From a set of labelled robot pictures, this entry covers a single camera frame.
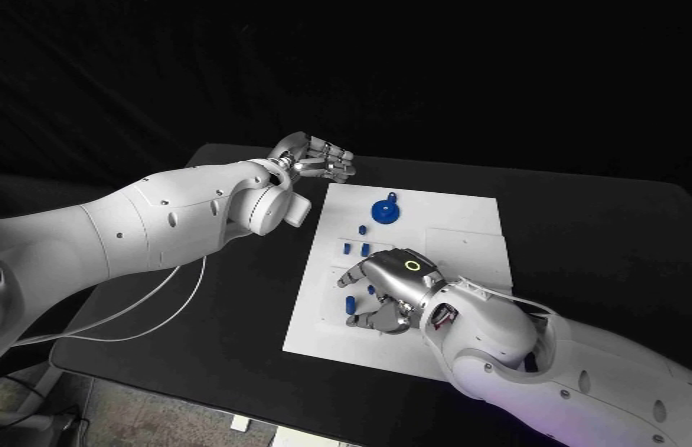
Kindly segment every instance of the black table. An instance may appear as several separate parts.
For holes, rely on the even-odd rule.
[[[267,154],[211,144],[189,165]],[[375,157],[356,166],[358,184],[496,197],[516,295],[692,367],[679,340],[692,314],[692,202],[679,187]],[[198,297],[169,325],[130,342],[61,340],[54,365],[359,445],[558,445],[443,382],[283,352],[326,190],[326,181],[297,184],[313,202],[300,229],[284,223],[209,257]],[[185,266],[156,297],[94,334],[124,337],[167,318],[199,267]],[[104,283],[74,325],[124,308],[165,276]]]

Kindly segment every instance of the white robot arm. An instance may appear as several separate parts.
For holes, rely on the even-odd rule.
[[[552,311],[526,314],[467,279],[449,283],[412,250],[372,254],[339,286],[363,277],[382,306],[348,325],[389,334],[418,327],[469,397],[573,447],[692,446],[692,372],[682,365]]]
[[[299,227],[310,202],[300,177],[345,182],[353,154],[303,132],[268,159],[144,177],[88,204],[0,220],[0,355],[46,310],[121,275],[167,269],[237,237]]]

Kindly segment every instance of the dark wall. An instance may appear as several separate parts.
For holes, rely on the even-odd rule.
[[[120,187],[206,142],[692,189],[688,0],[0,0],[0,172]]]

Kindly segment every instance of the blue object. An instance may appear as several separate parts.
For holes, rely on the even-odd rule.
[[[356,298],[352,295],[346,297],[346,313],[349,315],[356,313]]]
[[[381,224],[391,224],[400,218],[400,206],[397,205],[397,194],[389,192],[387,200],[379,200],[372,205],[372,218]]]

